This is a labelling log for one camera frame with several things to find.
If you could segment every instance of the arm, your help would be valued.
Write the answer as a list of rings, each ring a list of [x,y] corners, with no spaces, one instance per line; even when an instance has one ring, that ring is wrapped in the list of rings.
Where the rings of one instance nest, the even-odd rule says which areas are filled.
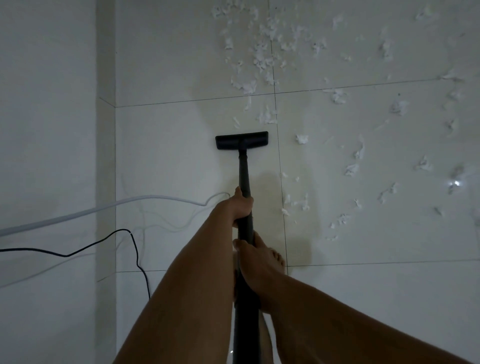
[[[177,255],[137,319],[115,364],[225,363],[233,297],[232,224],[252,210],[220,202]]]
[[[467,363],[279,274],[259,250],[236,242],[240,268],[262,308],[293,330],[325,363]]]

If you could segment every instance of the vacuum cleaner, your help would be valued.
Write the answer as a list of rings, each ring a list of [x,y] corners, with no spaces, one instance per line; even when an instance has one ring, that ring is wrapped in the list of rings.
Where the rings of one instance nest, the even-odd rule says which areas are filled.
[[[221,150],[239,152],[239,186],[243,197],[250,197],[247,149],[268,144],[268,132],[219,135],[215,137],[216,147]],[[237,220],[238,238],[255,246],[253,241],[253,219],[249,216]],[[233,334],[233,364],[260,363],[260,333],[258,315],[260,300],[243,277],[237,264],[235,291],[235,329]]]

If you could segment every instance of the white cable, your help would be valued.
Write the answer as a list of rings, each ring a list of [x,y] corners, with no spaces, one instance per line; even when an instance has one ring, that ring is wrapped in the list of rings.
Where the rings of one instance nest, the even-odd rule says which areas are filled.
[[[54,225],[54,224],[59,224],[61,222],[65,222],[65,221],[68,221],[68,220],[73,220],[74,218],[80,218],[80,217],[85,216],[85,215],[90,215],[90,214],[93,214],[95,212],[105,210],[106,208],[110,208],[110,207],[114,207],[114,206],[118,206],[118,205],[123,205],[123,204],[126,204],[128,202],[133,202],[133,201],[147,200],[147,199],[150,199],[150,198],[154,198],[154,199],[160,199],[160,200],[172,200],[172,201],[185,202],[187,204],[192,204],[192,205],[197,205],[197,206],[207,206],[212,198],[217,197],[221,194],[227,194],[230,197],[230,194],[228,192],[219,192],[217,194],[214,194],[214,195],[210,196],[205,201],[204,204],[202,204],[201,202],[185,200],[185,199],[179,198],[179,197],[163,196],[161,194],[147,194],[147,195],[144,195],[144,196],[129,197],[129,198],[125,198],[125,199],[120,200],[120,201],[110,202],[109,204],[106,204],[106,205],[103,205],[103,206],[89,208],[88,210],[75,212],[73,214],[69,214],[69,215],[65,215],[65,216],[59,216],[57,218],[49,218],[48,220],[32,222],[32,223],[24,224],[24,225],[12,226],[10,228],[4,228],[4,229],[0,230],[0,237],[7,236],[7,235],[12,235],[12,234],[17,234],[19,232],[29,231],[29,230],[33,230],[33,229],[39,229],[39,228],[43,228],[45,226],[50,226],[50,225]]]

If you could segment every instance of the vacuum handle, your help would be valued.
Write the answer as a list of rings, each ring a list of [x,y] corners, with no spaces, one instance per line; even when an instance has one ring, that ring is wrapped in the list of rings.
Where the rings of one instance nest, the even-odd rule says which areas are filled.
[[[239,150],[239,185],[243,197],[250,197],[250,180],[248,175],[247,151]],[[237,219],[238,238],[254,245],[252,213]],[[258,315],[260,301],[248,286],[240,271],[238,263],[235,290],[235,331],[233,334],[233,364],[260,363],[260,332]]]

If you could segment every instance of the person's right hand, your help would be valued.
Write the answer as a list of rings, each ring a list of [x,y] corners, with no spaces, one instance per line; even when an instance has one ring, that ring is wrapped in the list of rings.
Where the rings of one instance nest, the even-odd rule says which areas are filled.
[[[258,233],[254,232],[255,246],[245,240],[235,239],[233,246],[238,252],[240,269],[250,288],[258,294],[262,310],[269,311],[269,291],[275,280],[284,273],[282,266],[274,258],[272,251],[265,245]]]

